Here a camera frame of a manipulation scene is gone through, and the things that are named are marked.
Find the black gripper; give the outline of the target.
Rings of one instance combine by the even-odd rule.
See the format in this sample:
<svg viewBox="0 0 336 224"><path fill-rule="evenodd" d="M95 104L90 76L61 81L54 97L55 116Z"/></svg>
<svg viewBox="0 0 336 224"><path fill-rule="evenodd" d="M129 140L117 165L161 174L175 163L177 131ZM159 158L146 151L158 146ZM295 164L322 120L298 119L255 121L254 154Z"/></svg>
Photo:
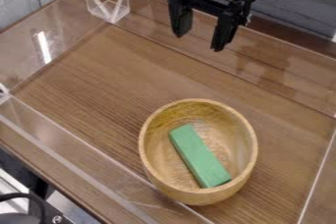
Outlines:
<svg viewBox="0 0 336 224"><path fill-rule="evenodd" d="M166 0L170 27L174 35L181 37L191 28L193 9L217 17L210 49L222 50L231 41L237 26L250 22L250 7L255 0Z"/></svg>

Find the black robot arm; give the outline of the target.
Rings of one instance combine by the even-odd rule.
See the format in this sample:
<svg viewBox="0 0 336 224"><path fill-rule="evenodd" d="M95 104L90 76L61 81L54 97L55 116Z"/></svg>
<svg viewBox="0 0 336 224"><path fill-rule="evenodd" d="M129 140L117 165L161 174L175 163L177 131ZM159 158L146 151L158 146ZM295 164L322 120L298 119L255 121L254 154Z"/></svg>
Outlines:
<svg viewBox="0 0 336 224"><path fill-rule="evenodd" d="M170 28L182 37L193 26L193 11L215 17L209 48L218 52L231 41L239 26L250 23L250 6L254 0L166 0Z"/></svg>

